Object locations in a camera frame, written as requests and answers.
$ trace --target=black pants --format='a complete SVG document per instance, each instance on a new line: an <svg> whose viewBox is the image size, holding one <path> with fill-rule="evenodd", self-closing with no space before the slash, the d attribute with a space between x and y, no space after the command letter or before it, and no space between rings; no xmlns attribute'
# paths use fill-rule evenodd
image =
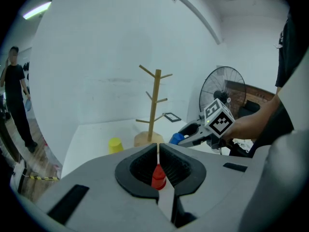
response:
<svg viewBox="0 0 309 232"><path fill-rule="evenodd" d="M10 110L19 135L25 141L25 146L30 146L33 143L33 139L30 134L29 123L26 117L23 101L10 101L7 102L7 106Z"/></svg>

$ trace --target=white wall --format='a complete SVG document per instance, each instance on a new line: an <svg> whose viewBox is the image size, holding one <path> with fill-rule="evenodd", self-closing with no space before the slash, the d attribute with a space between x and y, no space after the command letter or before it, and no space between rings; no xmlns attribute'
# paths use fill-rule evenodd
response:
<svg viewBox="0 0 309 232"><path fill-rule="evenodd" d="M31 54L36 119L63 163L79 124L149 116L145 91L152 91L153 79L140 64L173 73L162 80L159 98L169 101L157 114L171 111L186 120L199 112L197 102L188 113L193 89L223 59L221 47L181 2L53 0Z"/></svg>
<svg viewBox="0 0 309 232"><path fill-rule="evenodd" d="M209 24L210 30L213 30L213 33L218 39L218 44L222 42L221 34L221 17L219 11L215 8L213 0L189 0L196 9L206 18L207 23Z"/></svg>
<svg viewBox="0 0 309 232"><path fill-rule="evenodd" d="M225 17L222 35L228 65L237 69L246 84L275 93L279 42L285 20L263 16Z"/></svg>
<svg viewBox="0 0 309 232"><path fill-rule="evenodd" d="M285 20L289 6L283 0L216 0L222 18L231 16L262 16Z"/></svg>

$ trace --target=yellow black tape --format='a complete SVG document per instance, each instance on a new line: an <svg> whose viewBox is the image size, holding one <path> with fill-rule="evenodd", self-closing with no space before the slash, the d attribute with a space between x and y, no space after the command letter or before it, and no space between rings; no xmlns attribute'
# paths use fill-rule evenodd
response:
<svg viewBox="0 0 309 232"><path fill-rule="evenodd" d="M60 180L57 177L40 177L40 176L33 176L33 175L29 175L29 177L31 179L37 179L37 180Z"/></svg>

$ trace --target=white table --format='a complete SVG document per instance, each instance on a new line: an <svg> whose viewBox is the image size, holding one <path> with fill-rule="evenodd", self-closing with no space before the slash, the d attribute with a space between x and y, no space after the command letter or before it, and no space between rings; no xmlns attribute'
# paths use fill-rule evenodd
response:
<svg viewBox="0 0 309 232"><path fill-rule="evenodd" d="M162 135L164 141L168 143L172 135L177 133L185 125L186 123L184 121L172 123L167 118L163 117L154 123L154 131ZM134 147L134 137L140 132L147 130L148 124L136 122L134 119L80 125L67 151L61 177L68 175L89 160L108 155L108 142L111 138L119 137L123 148L129 149ZM214 153L206 143L192 148ZM223 148L222 153L228 155L229 149ZM170 218L174 188L168 180L166 186L159 191L159 195L160 199L158 205L163 213Z"/></svg>

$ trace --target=black t-shirt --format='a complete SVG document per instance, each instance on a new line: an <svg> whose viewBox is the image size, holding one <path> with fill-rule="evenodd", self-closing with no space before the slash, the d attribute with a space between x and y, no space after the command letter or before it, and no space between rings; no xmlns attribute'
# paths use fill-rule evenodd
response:
<svg viewBox="0 0 309 232"><path fill-rule="evenodd" d="M8 66L5 74L5 97L7 102L23 100L20 80L24 78L23 68L19 64Z"/></svg>
<svg viewBox="0 0 309 232"><path fill-rule="evenodd" d="M299 65L308 48L308 36L306 27L295 23L293 13L290 11L279 40L277 87L283 87ZM280 103L279 108L270 117L261 135L252 146L249 157L253 157L257 148L272 144L278 137L290 133L293 129L290 117L283 104Z"/></svg>

